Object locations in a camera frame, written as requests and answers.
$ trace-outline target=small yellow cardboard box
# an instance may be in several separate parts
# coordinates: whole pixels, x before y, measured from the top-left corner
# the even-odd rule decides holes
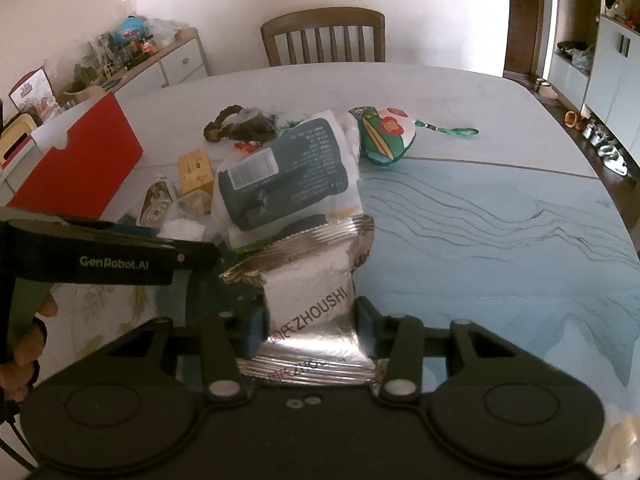
[[[211,169],[209,158],[203,149],[199,148],[193,152],[185,153],[178,158],[178,172],[180,173],[182,195],[201,189],[213,197],[213,183],[216,174]],[[210,203],[207,212],[211,212]]]

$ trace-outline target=black cable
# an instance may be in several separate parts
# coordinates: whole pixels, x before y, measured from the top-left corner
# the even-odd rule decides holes
[[[35,466],[31,465],[31,463],[23,459],[17,452],[15,452],[14,448],[9,446],[1,438],[0,438],[0,449],[2,449],[5,453],[7,453],[7,455],[13,458],[18,464],[20,464],[23,468],[25,468],[30,473],[33,473],[36,471]]]
[[[24,449],[26,449],[27,452],[31,456],[33,456],[33,453],[31,452],[31,448],[29,447],[29,444],[27,444],[27,441],[24,439],[24,437],[22,436],[20,431],[18,431],[18,428],[16,428],[15,423],[14,422],[9,422],[9,426],[11,426],[11,429],[14,430],[15,436],[18,437],[18,440],[24,446]]]

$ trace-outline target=chair backrest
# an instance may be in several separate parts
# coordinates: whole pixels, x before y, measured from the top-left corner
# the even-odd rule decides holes
[[[318,63],[324,63],[324,51],[320,38],[320,29],[329,27],[331,61],[338,61],[338,47],[335,40],[335,27],[342,27],[344,36],[344,59],[352,61],[351,40],[348,27],[358,28],[358,60],[365,61],[363,27],[373,27],[374,61],[385,60],[385,15],[376,10],[361,9],[359,7],[326,7],[324,9],[299,10],[290,12],[266,22],[261,28],[264,49],[270,66],[280,66],[280,55],[276,45],[276,36],[287,35],[287,49],[289,62],[297,64],[292,32],[300,32],[302,42],[302,58],[304,63],[311,63],[306,30],[316,30],[316,53]]]

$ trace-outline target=wooden floor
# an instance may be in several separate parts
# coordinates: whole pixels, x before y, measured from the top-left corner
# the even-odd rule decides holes
[[[574,140],[576,146],[580,148],[582,154],[587,158],[591,167],[600,177],[613,203],[616,205],[625,227],[629,231],[629,234],[631,234],[631,239],[636,251],[640,250],[640,226],[636,227],[640,220],[640,186],[637,185],[638,181],[640,181],[640,169],[635,162],[625,159],[629,169],[628,176],[620,176],[609,170],[602,163],[594,147],[590,145],[580,132],[564,125],[564,115],[568,110],[559,100],[541,98],[537,95],[534,92],[533,81],[530,80],[530,76],[512,72],[505,72],[504,76],[529,90]]]

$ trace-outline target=human hand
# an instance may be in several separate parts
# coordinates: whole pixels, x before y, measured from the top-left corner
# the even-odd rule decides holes
[[[47,295],[38,313],[44,317],[58,314],[58,306],[51,294]],[[28,384],[35,371],[34,361],[44,350],[45,335],[40,323],[34,318],[31,328],[14,348],[14,360],[0,364],[0,388],[4,388],[6,400],[22,402],[27,396]]]

